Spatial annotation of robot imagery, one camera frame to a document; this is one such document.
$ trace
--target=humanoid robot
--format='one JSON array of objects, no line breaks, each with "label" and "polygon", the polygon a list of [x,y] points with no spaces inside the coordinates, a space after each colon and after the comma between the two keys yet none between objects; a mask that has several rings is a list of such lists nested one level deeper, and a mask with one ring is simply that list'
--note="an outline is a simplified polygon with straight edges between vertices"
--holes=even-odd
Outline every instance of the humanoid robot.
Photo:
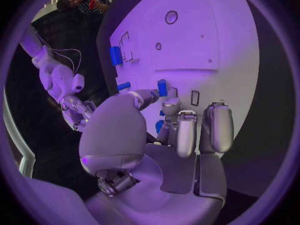
[{"label": "humanoid robot", "polygon": [[[149,180],[152,175],[152,181],[158,179],[156,194],[167,195],[171,204],[156,214],[162,222],[168,220],[170,212],[187,203],[193,207],[205,204],[208,208],[204,212],[215,212],[203,216],[191,209],[190,213],[195,211],[197,215],[183,214],[182,217],[193,219],[182,220],[185,224],[200,217],[206,219],[204,224],[213,222],[227,193],[223,165],[216,152],[228,151],[233,143],[233,118],[228,105],[213,102],[203,111],[200,140],[196,144],[197,114],[182,110],[176,90],[171,88],[162,104],[166,116],[157,135],[159,142],[147,144],[146,120],[140,111],[159,99],[156,89],[119,93],[96,107],[93,102],[82,102],[76,97],[85,86],[84,77],[53,59],[51,48],[42,44],[32,26],[25,31],[20,45],[39,69],[44,89],[61,105],[67,124],[82,132],[80,162],[87,173],[97,177],[100,191],[112,199],[112,205],[119,206],[120,201],[130,203],[130,196],[141,195],[141,188],[147,188],[143,187],[148,180],[146,173]],[[147,199],[150,198],[141,195],[142,203],[149,204]]]}]

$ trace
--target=blue block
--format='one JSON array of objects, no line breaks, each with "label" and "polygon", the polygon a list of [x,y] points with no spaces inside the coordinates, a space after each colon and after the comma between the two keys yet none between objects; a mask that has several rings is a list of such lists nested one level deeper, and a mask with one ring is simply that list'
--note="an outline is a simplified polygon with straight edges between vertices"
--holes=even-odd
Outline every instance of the blue block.
[{"label": "blue block", "polygon": [[162,129],[162,126],[164,124],[164,120],[159,120],[158,122],[155,123],[155,128],[157,134],[159,134],[160,130]]},{"label": "blue block", "polygon": [[159,96],[166,97],[168,95],[167,82],[164,79],[161,79],[157,82],[157,87],[159,91]]},{"label": "blue block", "polygon": [[120,91],[120,90],[127,89],[127,88],[130,88],[130,87],[131,87],[131,84],[128,81],[128,82],[125,82],[125,83],[122,83],[122,84],[118,85],[117,89],[118,89],[118,91]]},{"label": "blue block", "polygon": [[110,48],[110,58],[113,66],[123,64],[120,47],[112,46]]}]

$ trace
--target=cable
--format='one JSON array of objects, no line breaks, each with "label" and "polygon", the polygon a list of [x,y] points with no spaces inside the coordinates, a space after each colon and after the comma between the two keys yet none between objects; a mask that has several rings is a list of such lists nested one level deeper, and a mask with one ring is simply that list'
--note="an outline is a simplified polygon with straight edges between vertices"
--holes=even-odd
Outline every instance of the cable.
[{"label": "cable", "polygon": [[[56,49],[56,48],[52,48],[41,36],[40,34],[36,31],[36,35],[38,36],[38,38],[44,43],[44,45],[48,46],[55,54],[63,57],[63,58],[66,58],[68,59],[71,63],[72,63],[72,71],[73,71],[73,74],[75,75],[81,65],[81,61],[82,61],[82,54],[81,52],[78,50],[78,49],[74,49],[74,48],[70,48],[70,49]],[[73,63],[73,60],[65,55],[62,55],[60,54],[59,52],[57,51],[61,51],[61,52],[65,52],[65,51],[76,51],[79,53],[79,62],[78,62],[78,65],[77,65],[77,68],[75,70],[75,65]]]}]

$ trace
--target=circular hole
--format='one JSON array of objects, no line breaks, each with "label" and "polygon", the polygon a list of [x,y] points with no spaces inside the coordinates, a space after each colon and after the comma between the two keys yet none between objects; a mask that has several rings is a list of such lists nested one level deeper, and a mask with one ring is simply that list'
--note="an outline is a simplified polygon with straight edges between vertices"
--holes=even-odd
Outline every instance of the circular hole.
[{"label": "circular hole", "polygon": [[177,21],[178,14],[175,11],[169,11],[165,16],[165,22],[167,24],[173,24]]},{"label": "circular hole", "polygon": [[156,47],[156,50],[162,50],[162,45],[161,45],[160,42],[158,42],[158,43],[155,45],[155,47]]}]

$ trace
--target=wire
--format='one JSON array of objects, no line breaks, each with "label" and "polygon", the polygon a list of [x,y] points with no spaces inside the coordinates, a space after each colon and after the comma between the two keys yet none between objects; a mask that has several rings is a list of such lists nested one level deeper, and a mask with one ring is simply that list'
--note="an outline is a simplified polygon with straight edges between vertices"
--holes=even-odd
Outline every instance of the wire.
[{"label": "wire", "polygon": [[[63,58],[66,58],[68,59],[71,63],[72,63],[72,71],[73,71],[73,74],[75,75],[81,65],[81,61],[82,61],[82,53],[78,50],[78,49],[74,49],[74,48],[70,48],[70,49],[56,49],[56,48],[52,48],[41,36],[38,32],[36,32],[36,35],[38,36],[38,38],[44,43],[44,45],[48,46],[55,54],[63,57]],[[57,51],[60,51],[60,52],[65,52],[65,51],[76,51],[79,53],[79,62],[78,62],[78,65],[77,65],[77,68],[75,70],[75,65],[74,65],[74,62],[71,58],[65,56],[65,55],[62,55],[60,54],[59,52]]]}]

